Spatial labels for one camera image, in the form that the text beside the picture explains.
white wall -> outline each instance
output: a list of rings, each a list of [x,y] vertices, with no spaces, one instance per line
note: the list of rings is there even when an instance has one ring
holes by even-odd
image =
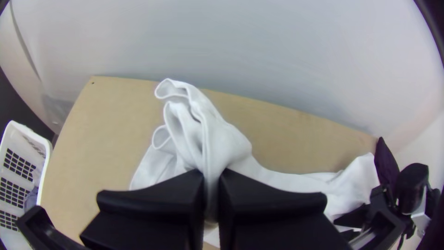
[[[394,151],[442,105],[444,71],[413,1],[15,0],[12,9],[51,121],[63,122],[91,75],[171,77],[270,101],[384,136]]]

purple cloth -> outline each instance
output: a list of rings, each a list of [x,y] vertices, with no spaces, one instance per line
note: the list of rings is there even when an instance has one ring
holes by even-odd
[[[375,150],[375,166],[378,172],[379,182],[389,185],[392,192],[395,190],[396,178],[399,174],[399,167],[395,157],[382,137],[379,137]]]

